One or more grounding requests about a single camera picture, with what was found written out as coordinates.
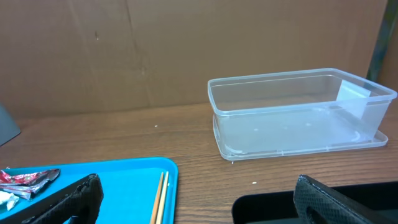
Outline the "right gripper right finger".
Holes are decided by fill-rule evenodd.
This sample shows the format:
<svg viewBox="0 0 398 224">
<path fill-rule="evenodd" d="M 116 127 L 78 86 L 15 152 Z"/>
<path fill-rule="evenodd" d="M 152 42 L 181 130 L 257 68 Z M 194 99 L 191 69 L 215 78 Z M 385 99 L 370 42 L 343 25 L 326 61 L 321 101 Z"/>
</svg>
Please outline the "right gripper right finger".
<svg viewBox="0 0 398 224">
<path fill-rule="evenodd" d="M 294 204 L 303 223 L 395 222 L 307 175 L 297 180 Z"/>
</svg>

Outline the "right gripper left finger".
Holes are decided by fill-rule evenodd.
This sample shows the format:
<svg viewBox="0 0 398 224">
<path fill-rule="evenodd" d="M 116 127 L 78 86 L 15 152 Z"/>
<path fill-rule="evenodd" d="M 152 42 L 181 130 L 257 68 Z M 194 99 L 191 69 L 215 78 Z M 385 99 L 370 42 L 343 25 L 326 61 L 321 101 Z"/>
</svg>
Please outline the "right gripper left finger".
<svg viewBox="0 0 398 224">
<path fill-rule="evenodd" d="M 1 219 L 3 224 L 95 223 L 104 193 L 98 174 L 86 177 Z"/>
</svg>

